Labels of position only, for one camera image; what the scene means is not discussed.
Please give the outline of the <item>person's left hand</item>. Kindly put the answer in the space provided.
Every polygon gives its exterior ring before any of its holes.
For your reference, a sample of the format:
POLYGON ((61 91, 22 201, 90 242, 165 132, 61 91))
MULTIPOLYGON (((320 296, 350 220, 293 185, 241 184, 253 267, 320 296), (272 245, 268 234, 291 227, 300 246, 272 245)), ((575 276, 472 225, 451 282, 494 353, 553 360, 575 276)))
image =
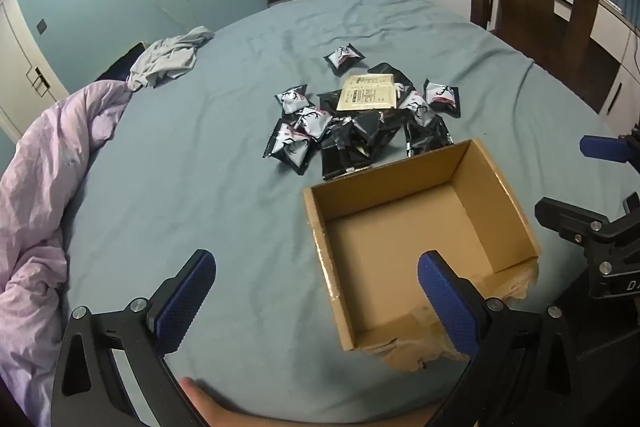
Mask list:
POLYGON ((209 426, 320 427, 320 424, 279 421, 278 419, 260 418, 234 413, 219 405, 192 378, 180 378, 179 385, 195 407, 195 410, 200 413, 201 417, 204 418, 204 421, 206 421, 209 426))

